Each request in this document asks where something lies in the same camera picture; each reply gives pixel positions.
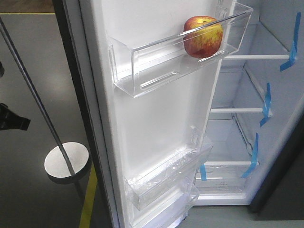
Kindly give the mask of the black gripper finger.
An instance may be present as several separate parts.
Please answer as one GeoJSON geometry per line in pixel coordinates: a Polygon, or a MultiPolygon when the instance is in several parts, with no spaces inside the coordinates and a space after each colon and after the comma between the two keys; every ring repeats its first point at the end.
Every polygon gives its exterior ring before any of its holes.
{"type": "Polygon", "coordinates": [[[0,130],[19,129],[26,131],[30,119],[21,117],[12,112],[5,104],[0,104],[0,130]]]}

